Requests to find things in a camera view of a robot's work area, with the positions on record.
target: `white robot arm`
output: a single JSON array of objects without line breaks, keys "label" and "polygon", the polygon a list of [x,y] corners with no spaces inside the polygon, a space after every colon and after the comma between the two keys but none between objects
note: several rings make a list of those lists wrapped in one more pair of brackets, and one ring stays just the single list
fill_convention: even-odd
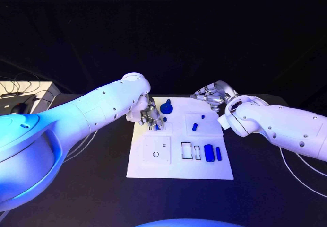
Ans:
[{"label": "white robot arm", "polygon": [[225,102],[218,121],[223,129],[245,137],[259,133],[284,149],[327,161],[327,118],[313,112],[272,105],[254,96],[239,95],[223,81],[203,87],[192,98],[206,101],[212,110]]},{"label": "white robot arm", "polygon": [[138,73],[38,114],[0,116],[0,211],[29,202],[49,186],[77,142],[127,114],[163,128],[150,84]]}]

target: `black table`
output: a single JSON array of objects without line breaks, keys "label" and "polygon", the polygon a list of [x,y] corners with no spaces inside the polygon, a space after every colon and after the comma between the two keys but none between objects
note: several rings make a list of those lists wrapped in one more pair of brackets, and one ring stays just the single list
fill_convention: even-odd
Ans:
[{"label": "black table", "polygon": [[[78,97],[59,95],[52,105]],[[280,97],[259,97],[271,105],[285,105]],[[3,226],[130,227],[172,218],[245,226],[327,226],[327,198],[295,180],[278,147],[259,134],[242,138],[231,129],[223,131],[235,180],[137,179],[126,177],[133,127],[121,117],[100,129],[45,192],[10,211]],[[327,194],[327,178],[294,153],[284,154],[297,176]],[[324,162],[306,160],[327,173]]]}]

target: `dark wall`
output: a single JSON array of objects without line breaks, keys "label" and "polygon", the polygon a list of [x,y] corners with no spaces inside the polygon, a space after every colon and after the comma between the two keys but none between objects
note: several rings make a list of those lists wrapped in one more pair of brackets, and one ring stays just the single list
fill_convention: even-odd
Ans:
[{"label": "dark wall", "polygon": [[131,71],[153,94],[225,80],[307,108],[327,84],[326,19],[311,1],[0,4],[0,71],[33,72],[77,93]]}]

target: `computer mouse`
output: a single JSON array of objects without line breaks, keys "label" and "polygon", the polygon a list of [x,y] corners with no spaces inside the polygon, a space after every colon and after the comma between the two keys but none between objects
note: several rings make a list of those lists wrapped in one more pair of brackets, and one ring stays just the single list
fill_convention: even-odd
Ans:
[{"label": "computer mouse", "polygon": [[17,103],[12,108],[10,114],[23,114],[26,107],[28,107],[26,103]]}]

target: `white cable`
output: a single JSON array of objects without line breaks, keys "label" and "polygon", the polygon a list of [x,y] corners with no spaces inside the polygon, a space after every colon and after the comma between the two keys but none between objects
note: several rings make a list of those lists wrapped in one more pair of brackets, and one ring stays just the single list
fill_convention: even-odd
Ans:
[{"label": "white cable", "polygon": [[75,148],[75,150],[71,153],[68,153],[66,157],[69,157],[75,153],[75,151],[81,148],[81,146],[84,145],[88,137],[89,137],[89,135],[85,137],[84,141],[81,142],[81,144],[78,145],[78,147]]},{"label": "white cable", "polygon": [[311,189],[311,188],[307,186],[307,184],[298,179],[298,177],[295,176],[295,174],[293,173],[293,171],[291,171],[291,169],[290,169],[290,167],[288,167],[288,164],[287,164],[284,155],[283,155],[283,151],[281,151],[281,157],[283,157],[284,163],[285,163],[285,165],[287,165],[287,168],[288,168],[288,170],[290,170],[293,176],[294,176],[294,177],[297,178],[297,180],[300,181],[300,183],[301,183],[313,192],[316,192],[319,195],[321,195],[321,196],[324,196],[324,197],[327,198],[327,195],[319,193],[314,189]]},{"label": "white cable", "polygon": [[317,169],[314,169],[314,168],[311,167],[311,165],[304,161],[304,159],[303,159],[303,157],[300,156],[300,154],[297,154],[297,156],[298,156],[298,158],[303,160],[303,162],[306,163],[306,165],[307,165],[317,173],[320,173],[321,175],[327,176],[327,174],[321,173]]},{"label": "white cable", "polygon": [[10,211],[10,210],[4,211],[3,214],[0,215],[0,222],[3,221],[4,217],[7,216],[9,211]]},{"label": "white cable", "polygon": [[82,153],[82,151],[85,150],[85,148],[88,147],[89,143],[91,143],[92,140],[94,140],[94,136],[92,136],[92,138],[91,138],[88,144],[87,144],[85,147],[82,148],[82,150],[81,150],[72,157],[69,157],[69,158],[64,161],[64,163],[65,163],[68,160],[71,160],[72,158],[75,158],[75,157]]}]

